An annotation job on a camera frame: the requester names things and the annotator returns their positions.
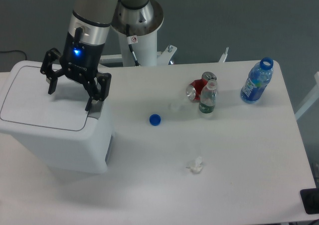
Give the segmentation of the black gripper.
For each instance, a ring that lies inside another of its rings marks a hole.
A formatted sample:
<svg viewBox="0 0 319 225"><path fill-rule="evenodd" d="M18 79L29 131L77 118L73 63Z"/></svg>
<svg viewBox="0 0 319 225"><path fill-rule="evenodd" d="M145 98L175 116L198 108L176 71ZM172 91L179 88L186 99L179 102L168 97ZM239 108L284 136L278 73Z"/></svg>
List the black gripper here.
<svg viewBox="0 0 319 225"><path fill-rule="evenodd" d="M58 78L62 75L81 83L89 94L85 107L85 111L89 111L93 101L103 102L108 97L112 76L110 73L100 73L97 69L103 46L82 42L83 35L82 27L75 29L74 36L68 33L62 56L56 48L48 50L40 72L46 75L50 95L55 92ZM54 71L52 66L56 60L59 60L62 69Z"/></svg>

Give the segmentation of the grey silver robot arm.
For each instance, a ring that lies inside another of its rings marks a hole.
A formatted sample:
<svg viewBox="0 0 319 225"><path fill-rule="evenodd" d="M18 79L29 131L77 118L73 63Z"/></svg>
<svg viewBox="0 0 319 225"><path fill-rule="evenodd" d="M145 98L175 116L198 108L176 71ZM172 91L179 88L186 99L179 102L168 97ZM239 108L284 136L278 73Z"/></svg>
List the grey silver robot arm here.
<svg viewBox="0 0 319 225"><path fill-rule="evenodd" d="M93 101L109 94L111 75L98 71L118 0L75 0L63 52L56 48L45 54L40 72L49 83L48 94L56 90L58 78L66 76L83 85L89 95L85 110Z"/></svg>

